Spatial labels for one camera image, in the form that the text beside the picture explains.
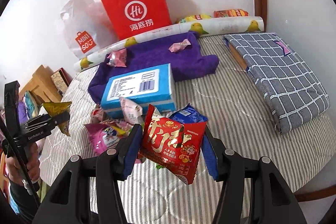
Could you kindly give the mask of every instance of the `silver bolt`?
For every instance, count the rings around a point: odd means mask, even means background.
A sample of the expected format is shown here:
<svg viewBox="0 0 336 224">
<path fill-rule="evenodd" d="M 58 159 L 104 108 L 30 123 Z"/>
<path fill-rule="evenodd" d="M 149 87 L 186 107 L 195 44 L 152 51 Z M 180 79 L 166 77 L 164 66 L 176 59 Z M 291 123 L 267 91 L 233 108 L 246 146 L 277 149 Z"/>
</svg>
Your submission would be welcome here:
<svg viewBox="0 0 336 224">
<path fill-rule="evenodd" d="M 225 154 L 228 156 L 232 156 L 235 152 L 232 149 L 225 149 Z"/>
<path fill-rule="evenodd" d="M 114 155 L 117 151 L 114 148 L 110 148 L 106 151 L 107 155 Z"/>
<path fill-rule="evenodd" d="M 79 160 L 79 156 L 78 156 L 78 155 L 73 155 L 73 156 L 70 158 L 70 160 L 71 160 L 72 162 L 76 162 L 77 160 Z"/>
<path fill-rule="evenodd" d="M 271 162 L 270 158 L 269 157 L 262 157 L 262 162 L 265 163 L 265 164 L 268 164 Z"/>
</svg>

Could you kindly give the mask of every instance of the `hand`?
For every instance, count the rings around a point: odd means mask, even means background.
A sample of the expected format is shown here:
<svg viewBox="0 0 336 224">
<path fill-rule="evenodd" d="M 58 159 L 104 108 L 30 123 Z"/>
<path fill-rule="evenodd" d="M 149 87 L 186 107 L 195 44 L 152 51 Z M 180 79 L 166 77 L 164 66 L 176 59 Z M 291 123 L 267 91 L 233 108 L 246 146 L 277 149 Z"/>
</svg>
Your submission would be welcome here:
<svg viewBox="0 0 336 224">
<path fill-rule="evenodd" d="M 30 158 L 26 165 L 28 169 L 29 177 L 32 181 L 38 180 L 40 177 L 40 161 L 39 161 L 39 153 L 38 153 L 38 147 L 36 143 L 33 143 L 29 147 L 30 151 Z M 19 170 L 21 169 L 20 164 L 18 160 L 15 157 L 7 158 L 6 156 L 6 166 L 8 169 L 8 177 L 9 179 L 19 185 L 23 186 L 22 177 L 19 173 Z"/>
</svg>

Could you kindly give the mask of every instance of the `lemon print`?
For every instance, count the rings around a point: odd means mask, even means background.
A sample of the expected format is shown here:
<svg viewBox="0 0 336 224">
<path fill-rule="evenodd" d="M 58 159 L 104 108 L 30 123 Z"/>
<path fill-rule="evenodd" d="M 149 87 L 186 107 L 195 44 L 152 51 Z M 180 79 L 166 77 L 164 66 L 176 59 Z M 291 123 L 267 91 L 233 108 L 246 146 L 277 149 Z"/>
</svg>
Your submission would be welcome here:
<svg viewBox="0 0 336 224">
<path fill-rule="evenodd" d="M 126 42 L 125 42 L 125 48 L 129 47 L 129 46 L 132 46 L 132 45 L 135 45 L 137 44 L 138 42 L 135 40 L 134 37 L 130 37 L 130 38 L 127 38 L 126 39 Z"/>
<path fill-rule="evenodd" d="M 93 64 L 93 62 L 90 62 L 87 57 L 84 57 L 81 62 L 80 62 L 80 66 L 81 69 L 86 69 L 88 68 L 91 64 Z"/>
<path fill-rule="evenodd" d="M 247 28 L 247 32 L 256 32 L 256 31 L 260 31 L 258 22 L 252 20 L 250 26 Z"/>
<path fill-rule="evenodd" d="M 201 23 L 198 23 L 198 22 L 191 24 L 190 31 L 198 32 L 199 35 L 209 34 L 205 30 L 203 30 Z"/>
</svg>

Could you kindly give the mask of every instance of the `gray checkered folded cloth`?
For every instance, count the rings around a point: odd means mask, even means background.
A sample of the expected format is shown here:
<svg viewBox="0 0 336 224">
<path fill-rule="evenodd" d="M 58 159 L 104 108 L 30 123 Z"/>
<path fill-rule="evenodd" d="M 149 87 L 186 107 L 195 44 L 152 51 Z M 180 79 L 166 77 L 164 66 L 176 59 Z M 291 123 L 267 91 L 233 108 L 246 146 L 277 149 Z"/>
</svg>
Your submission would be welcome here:
<svg viewBox="0 0 336 224">
<path fill-rule="evenodd" d="M 270 107 L 281 133 L 310 121 L 329 107 L 312 70 L 275 33 L 224 35 L 245 60 L 247 73 Z"/>
</svg>

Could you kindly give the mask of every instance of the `white plastic bag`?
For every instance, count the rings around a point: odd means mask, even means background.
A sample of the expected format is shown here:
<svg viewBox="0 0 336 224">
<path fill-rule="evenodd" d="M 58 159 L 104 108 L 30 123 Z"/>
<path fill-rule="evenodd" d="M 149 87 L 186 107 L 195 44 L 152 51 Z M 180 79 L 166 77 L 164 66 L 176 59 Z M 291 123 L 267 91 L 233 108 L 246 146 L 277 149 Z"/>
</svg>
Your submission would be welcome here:
<svg viewBox="0 0 336 224">
<path fill-rule="evenodd" d="M 102 3 L 94 0 L 70 0 L 56 24 L 69 49 L 79 59 L 118 42 Z"/>
</svg>

